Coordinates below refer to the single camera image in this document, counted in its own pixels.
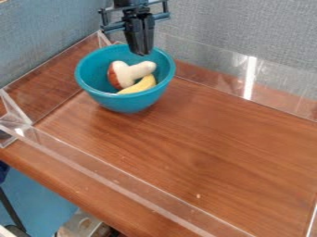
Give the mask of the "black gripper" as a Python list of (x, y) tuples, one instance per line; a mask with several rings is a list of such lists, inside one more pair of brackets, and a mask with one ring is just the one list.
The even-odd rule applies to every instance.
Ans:
[[(101, 29), (105, 33), (125, 31), (130, 51), (149, 55), (154, 44), (156, 23), (170, 18), (169, 0), (113, 0), (113, 5), (98, 10), (102, 17)], [(118, 22), (110, 15), (122, 12)]]

